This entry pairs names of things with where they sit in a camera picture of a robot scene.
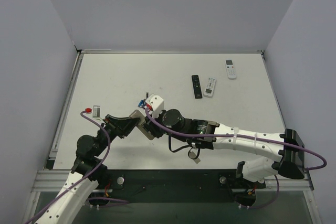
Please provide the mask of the beige white remote control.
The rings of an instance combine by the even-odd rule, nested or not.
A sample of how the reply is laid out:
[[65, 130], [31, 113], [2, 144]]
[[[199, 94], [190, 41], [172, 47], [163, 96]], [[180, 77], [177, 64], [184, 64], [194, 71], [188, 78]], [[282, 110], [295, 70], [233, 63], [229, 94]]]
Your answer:
[[146, 125], [146, 120], [145, 120], [145, 116], [139, 111], [139, 110], [134, 110], [131, 114], [130, 114], [130, 118], [132, 119], [139, 119], [138, 123], [137, 123], [137, 128], [151, 141], [154, 139], [154, 135], [149, 131], [145, 129], [145, 125]]

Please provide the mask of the beige battery cover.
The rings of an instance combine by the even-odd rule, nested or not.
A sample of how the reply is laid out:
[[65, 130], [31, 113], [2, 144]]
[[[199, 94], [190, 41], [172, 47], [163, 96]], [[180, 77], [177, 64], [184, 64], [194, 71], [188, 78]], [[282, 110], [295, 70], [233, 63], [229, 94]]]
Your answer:
[[188, 154], [189, 158], [193, 160], [196, 164], [198, 164], [201, 160], [199, 158], [198, 154], [195, 154], [194, 152], [189, 152]]

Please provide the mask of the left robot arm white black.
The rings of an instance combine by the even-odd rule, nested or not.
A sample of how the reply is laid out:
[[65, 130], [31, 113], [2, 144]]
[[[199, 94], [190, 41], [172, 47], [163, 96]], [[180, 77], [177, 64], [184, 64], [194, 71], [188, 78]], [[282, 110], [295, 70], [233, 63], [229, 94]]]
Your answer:
[[116, 137], [128, 136], [140, 121], [139, 118], [108, 115], [100, 124], [87, 117], [88, 114], [88, 111], [80, 113], [99, 128], [97, 135], [83, 135], [78, 139], [76, 159], [61, 190], [54, 200], [26, 223], [72, 223], [92, 191], [105, 186], [108, 181], [107, 167], [103, 162], [110, 152], [112, 141]]

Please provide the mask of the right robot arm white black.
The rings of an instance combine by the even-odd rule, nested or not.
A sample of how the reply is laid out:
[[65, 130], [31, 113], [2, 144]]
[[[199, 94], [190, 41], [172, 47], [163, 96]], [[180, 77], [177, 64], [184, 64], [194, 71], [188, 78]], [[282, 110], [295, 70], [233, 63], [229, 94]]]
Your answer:
[[229, 127], [207, 120], [184, 118], [179, 110], [160, 113], [145, 109], [145, 129], [159, 138], [185, 142], [192, 149], [232, 150], [257, 156], [252, 161], [240, 161], [237, 178], [259, 182], [272, 175], [290, 179], [303, 179], [305, 174], [304, 145], [297, 132], [259, 133]]

